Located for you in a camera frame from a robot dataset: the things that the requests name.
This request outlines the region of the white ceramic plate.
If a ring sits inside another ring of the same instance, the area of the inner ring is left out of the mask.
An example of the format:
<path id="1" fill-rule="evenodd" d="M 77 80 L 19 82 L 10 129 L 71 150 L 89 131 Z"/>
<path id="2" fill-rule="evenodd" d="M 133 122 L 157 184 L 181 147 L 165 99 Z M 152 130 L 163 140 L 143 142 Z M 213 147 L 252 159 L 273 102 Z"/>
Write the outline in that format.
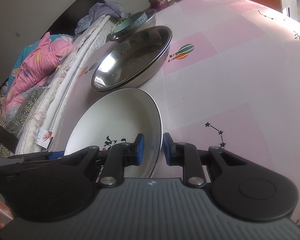
<path id="1" fill-rule="evenodd" d="M 122 142 L 145 137 L 142 163 L 125 168 L 125 177 L 149 178 L 154 172 L 162 145 L 162 119 L 154 99 L 144 90 L 113 91 L 89 107 L 74 126 L 64 154 L 87 146 L 108 150 Z"/>

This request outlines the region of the teal ceramic bowl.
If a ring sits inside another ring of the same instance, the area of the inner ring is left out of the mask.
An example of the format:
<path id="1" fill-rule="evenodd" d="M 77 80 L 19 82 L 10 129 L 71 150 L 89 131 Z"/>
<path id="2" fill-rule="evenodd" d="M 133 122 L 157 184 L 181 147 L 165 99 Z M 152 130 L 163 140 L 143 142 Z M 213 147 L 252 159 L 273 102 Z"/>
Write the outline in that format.
<path id="1" fill-rule="evenodd" d="M 128 33 L 138 29 L 148 20 L 148 17 L 144 11 L 137 12 L 122 22 L 114 31 L 115 36 L 124 36 Z"/>

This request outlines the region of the small steel bowl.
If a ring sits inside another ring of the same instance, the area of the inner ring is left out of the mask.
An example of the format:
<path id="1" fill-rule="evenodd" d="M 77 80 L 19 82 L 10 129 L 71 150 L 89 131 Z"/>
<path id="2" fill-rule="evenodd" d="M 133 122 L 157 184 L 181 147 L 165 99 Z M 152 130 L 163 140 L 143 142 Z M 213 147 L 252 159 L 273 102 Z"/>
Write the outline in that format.
<path id="1" fill-rule="evenodd" d="M 137 12 L 132 16 L 122 19 L 112 28 L 110 34 L 107 36 L 106 41 L 120 42 L 129 35 L 132 35 L 143 29 L 153 27 L 156 25 L 155 15 L 156 9 L 147 9 Z"/>

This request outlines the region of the white mattress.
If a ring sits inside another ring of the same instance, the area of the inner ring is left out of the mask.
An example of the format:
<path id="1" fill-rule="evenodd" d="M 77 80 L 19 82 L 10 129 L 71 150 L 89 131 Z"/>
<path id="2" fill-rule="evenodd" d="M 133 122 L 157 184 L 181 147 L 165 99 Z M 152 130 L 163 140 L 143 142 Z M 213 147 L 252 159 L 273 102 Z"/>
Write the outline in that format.
<path id="1" fill-rule="evenodd" d="M 15 152 L 0 142 L 0 156 L 8 158 L 15 154 L 25 154 L 40 150 L 36 144 L 39 129 L 52 129 L 52 120 L 65 97 L 71 83 L 78 80 L 78 73 L 83 69 L 92 52 L 106 42 L 115 25 L 109 15 L 102 15 L 83 34 L 73 39 L 72 52 L 61 62 L 57 69 L 47 78 L 42 86 L 34 86 L 21 94 L 23 102 L 5 115 L 5 130 L 16 137 Z"/>

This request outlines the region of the pink patterned tablecloth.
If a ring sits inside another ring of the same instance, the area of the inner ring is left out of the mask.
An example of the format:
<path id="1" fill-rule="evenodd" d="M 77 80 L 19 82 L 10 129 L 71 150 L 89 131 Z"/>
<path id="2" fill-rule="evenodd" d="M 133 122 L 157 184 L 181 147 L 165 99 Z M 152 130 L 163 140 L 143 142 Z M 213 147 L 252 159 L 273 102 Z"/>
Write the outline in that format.
<path id="1" fill-rule="evenodd" d="M 249 0 L 183 0 L 156 14 L 170 53 L 142 85 L 175 141 L 222 145 L 292 180 L 300 223 L 300 23 Z"/>

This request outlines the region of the pink quilt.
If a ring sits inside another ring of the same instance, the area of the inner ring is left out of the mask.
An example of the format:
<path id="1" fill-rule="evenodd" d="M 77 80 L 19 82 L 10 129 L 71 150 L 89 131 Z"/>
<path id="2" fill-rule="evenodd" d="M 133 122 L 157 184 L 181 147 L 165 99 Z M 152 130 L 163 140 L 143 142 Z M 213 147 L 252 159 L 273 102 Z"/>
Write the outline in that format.
<path id="1" fill-rule="evenodd" d="M 39 41 L 26 46 L 17 58 L 8 78 L 4 113 L 9 115 L 13 109 L 22 104 L 22 93 L 34 86 L 42 86 L 73 48 L 72 36 L 51 35 L 49 32 L 45 33 Z"/>

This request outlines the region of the green leafy cabbage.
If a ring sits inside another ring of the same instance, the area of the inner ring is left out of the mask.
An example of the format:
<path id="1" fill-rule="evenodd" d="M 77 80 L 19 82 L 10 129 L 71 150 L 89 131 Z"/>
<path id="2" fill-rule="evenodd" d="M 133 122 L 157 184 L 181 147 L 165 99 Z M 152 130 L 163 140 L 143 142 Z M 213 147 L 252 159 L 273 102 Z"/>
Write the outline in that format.
<path id="1" fill-rule="evenodd" d="M 112 31 L 114 31 L 125 20 L 126 20 L 126 18 L 119 19 L 118 22 L 113 26 Z"/>

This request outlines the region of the black headboard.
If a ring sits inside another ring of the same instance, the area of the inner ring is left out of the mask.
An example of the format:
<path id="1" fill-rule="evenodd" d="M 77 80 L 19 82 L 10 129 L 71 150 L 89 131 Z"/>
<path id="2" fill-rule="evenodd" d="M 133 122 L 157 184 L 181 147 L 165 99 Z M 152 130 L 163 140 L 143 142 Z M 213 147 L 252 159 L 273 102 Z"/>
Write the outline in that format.
<path id="1" fill-rule="evenodd" d="M 88 14 L 89 9 L 96 3 L 105 3 L 105 0 L 75 0 L 55 22 L 47 29 L 51 35 L 68 34 L 75 36 L 77 23 Z"/>

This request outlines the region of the blue grey clothes pile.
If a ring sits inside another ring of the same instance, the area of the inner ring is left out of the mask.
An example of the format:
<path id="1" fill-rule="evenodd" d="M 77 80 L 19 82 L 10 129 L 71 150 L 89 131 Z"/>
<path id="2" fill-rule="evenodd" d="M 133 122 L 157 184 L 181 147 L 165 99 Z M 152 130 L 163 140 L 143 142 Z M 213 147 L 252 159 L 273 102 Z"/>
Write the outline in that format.
<path id="1" fill-rule="evenodd" d="M 88 11 L 88 14 L 81 18 L 75 29 L 75 35 L 78 35 L 88 29 L 92 23 L 98 20 L 102 15 L 109 15 L 121 19 L 127 16 L 122 4 L 119 2 L 95 3 Z"/>

